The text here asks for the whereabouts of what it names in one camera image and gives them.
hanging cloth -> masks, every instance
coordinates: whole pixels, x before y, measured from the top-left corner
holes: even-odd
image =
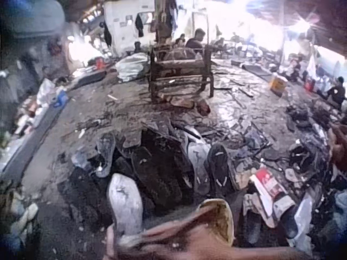
[[[144,34],[143,34],[143,23],[142,23],[142,19],[140,17],[140,14],[138,14],[136,16],[136,19],[135,19],[135,27],[136,29],[139,31],[139,37],[143,37]]]

blue object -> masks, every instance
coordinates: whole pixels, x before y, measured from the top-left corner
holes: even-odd
[[[54,107],[64,107],[69,100],[66,92],[64,90],[60,91],[58,96],[56,97],[57,101],[54,103]]]

black flip-flop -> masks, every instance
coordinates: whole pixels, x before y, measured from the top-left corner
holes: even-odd
[[[213,195],[226,196],[236,190],[231,177],[234,172],[232,162],[222,144],[214,144],[211,147],[206,166],[212,177],[211,191],[215,193]]]
[[[145,186],[156,205],[167,207],[170,203],[170,189],[158,174],[158,167],[145,147],[136,148],[131,154],[136,177]]]

plastic bag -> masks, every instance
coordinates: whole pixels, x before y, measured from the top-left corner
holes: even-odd
[[[54,88],[55,85],[51,80],[44,79],[38,90],[37,104],[42,107],[47,107],[56,96]]]
[[[135,80],[148,72],[148,56],[145,53],[135,53],[117,62],[115,68],[123,82]]]
[[[81,146],[77,151],[71,156],[72,163],[85,171],[90,171],[92,169],[91,163],[87,159],[87,153],[84,146]]]

finger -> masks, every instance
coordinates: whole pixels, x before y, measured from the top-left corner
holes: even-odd
[[[176,221],[166,222],[166,223],[159,225],[159,226],[155,226],[152,229],[145,231],[143,233],[143,236],[150,237],[150,236],[159,235],[161,233],[167,232],[167,230],[175,228],[178,223],[179,223],[179,221],[176,220]]]
[[[114,257],[114,224],[107,228],[106,232],[106,254]]]
[[[146,245],[142,248],[143,251],[146,251],[148,253],[152,253],[159,258],[165,259],[165,260],[187,260],[189,258],[184,258],[184,253],[175,252],[173,250],[170,250],[165,245]]]
[[[336,144],[336,135],[334,134],[332,128],[330,128],[327,132],[327,137],[329,140],[329,145],[333,146],[334,144]]]

